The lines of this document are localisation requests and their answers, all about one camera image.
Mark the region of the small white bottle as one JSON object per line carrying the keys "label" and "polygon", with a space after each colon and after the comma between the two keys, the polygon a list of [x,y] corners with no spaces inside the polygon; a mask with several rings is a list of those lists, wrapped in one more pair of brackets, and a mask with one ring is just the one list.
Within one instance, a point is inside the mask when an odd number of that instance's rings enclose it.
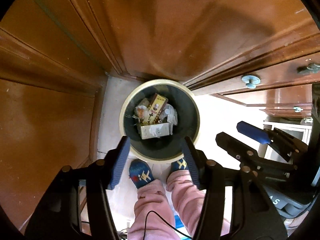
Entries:
{"label": "small white bottle", "polygon": [[162,110],[162,112],[161,112],[161,114],[159,116],[159,119],[160,120],[164,120],[166,117],[168,117],[170,115],[172,109],[173,109],[172,105],[167,103],[164,106],[164,108],[163,108],[163,110]]}

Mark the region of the white paper wrapper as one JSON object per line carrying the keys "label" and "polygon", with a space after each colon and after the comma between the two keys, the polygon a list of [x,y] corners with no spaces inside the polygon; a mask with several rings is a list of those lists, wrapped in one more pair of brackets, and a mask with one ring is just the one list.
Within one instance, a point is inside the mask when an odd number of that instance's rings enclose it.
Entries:
{"label": "white paper wrapper", "polygon": [[149,116],[149,100],[144,98],[136,107],[135,115],[139,118],[139,121],[143,123]]}

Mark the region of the yellow red box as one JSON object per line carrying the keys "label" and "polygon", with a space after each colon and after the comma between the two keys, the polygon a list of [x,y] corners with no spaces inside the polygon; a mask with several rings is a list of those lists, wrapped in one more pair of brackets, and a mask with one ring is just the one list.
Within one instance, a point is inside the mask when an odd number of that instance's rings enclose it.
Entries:
{"label": "yellow red box", "polygon": [[148,111],[142,121],[144,125],[155,124],[159,120],[159,116],[167,104],[168,99],[160,94],[155,94],[149,104]]}

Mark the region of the pale yellow carton box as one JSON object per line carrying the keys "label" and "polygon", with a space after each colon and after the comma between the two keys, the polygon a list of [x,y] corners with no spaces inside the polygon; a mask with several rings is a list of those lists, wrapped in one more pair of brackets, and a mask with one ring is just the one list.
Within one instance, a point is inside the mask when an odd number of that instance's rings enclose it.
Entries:
{"label": "pale yellow carton box", "polygon": [[138,131],[142,140],[160,138],[173,135],[173,124],[168,122],[151,125],[139,124]]}

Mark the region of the white plastic bag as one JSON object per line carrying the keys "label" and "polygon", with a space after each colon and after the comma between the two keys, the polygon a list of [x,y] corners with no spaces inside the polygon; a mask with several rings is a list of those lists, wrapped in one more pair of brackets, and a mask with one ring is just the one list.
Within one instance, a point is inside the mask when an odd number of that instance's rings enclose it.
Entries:
{"label": "white plastic bag", "polygon": [[168,123],[173,124],[173,125],[178,124],[177,112],[175,109],[171,110],[170,115],[167,117],[167,121],[168,121]]}

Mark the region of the round beige trash bin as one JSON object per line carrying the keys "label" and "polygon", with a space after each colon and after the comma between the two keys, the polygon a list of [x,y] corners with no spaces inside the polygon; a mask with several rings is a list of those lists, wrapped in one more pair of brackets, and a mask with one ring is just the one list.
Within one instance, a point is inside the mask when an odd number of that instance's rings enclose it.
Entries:
{"label": "round beige trash bin", "polygon": [[[135,115],[135,107],[144,98],[151,103],[156,93],[166,97],[167,103],[176,110],[178,124],[173,125],[173,135],[142,140],[138,131],[142,123]],[[165,122],[167,117],[155,124]],[[197,140],[200,113],[191,90],[176,81],[158,79],[138,86],[129,94],[120,110],[119,127],[121,134],[130,138],[130,151],[135,157],[149,163],[170,163],[183,157],[182,139]]]}

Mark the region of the right blue patterned slipper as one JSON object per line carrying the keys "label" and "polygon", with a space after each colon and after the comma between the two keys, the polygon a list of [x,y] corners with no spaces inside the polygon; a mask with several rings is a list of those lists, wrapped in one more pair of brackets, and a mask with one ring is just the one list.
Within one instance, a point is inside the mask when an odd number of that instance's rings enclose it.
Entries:
{"label": "right blue patterned slipper", "polygon": [[189,174],[190,172],[189,172],[188,164],[184,158],[181,158],[171,163],[169,176],[178,177],[178,176],[185,176]]}

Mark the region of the blue patterned slipper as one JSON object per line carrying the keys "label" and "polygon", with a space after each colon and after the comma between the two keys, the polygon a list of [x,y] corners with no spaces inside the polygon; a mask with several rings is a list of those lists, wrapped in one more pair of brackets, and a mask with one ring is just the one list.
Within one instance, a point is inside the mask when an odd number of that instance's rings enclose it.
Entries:
{"label": "blue patterned slipper", "polygon": [[184,158],[181,158],[171,163],[169,176],[178,177],[178,176],[185,176],[189,174],[190,172],[189,172],[188,164]]}
{"label": "blue patterned slipper", "polygon": [[149,165],[139,159],[135,159],[131,162],[129,167],[129,178],[137,189],[140,189],[154,181]]}

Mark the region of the left blue patterned slipper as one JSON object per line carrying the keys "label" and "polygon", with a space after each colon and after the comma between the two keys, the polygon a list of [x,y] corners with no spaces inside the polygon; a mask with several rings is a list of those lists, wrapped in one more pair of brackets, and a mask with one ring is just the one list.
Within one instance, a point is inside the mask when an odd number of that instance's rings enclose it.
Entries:
{"label": "left blue patterned slipper", "polygon": [[131,162],[129,167],[129,178],[137,189],[140,189],[154,181],[149,165],[139,159],[135,159]]}

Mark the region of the pink trousers legs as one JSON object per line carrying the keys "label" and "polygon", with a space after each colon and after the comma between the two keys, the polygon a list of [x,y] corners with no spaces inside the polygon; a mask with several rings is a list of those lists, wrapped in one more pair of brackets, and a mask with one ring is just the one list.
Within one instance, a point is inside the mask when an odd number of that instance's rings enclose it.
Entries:
{"label": "pink trousers legs", "polygon": [[205,193],[197,189],[190,175],[168,176],[166,186],[155,179],[137,190],[135,221],[129,229],[128,239],[180,239],[169,226],[175,226],[175,218],[166,192],[171,193],[174,209],[189,235],[194,235]]}

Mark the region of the brown wooden cabinet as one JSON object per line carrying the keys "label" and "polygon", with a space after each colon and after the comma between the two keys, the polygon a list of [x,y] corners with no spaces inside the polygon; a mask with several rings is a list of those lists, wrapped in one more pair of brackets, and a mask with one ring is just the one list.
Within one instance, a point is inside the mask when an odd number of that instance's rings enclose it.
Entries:
{"label": "brown wooden cabinet", "polygon": [[110,76],[293,116],[275,92],[315,62],[319,0],[1,0],[1,207],[23,230],[57,170],[95,157]]}

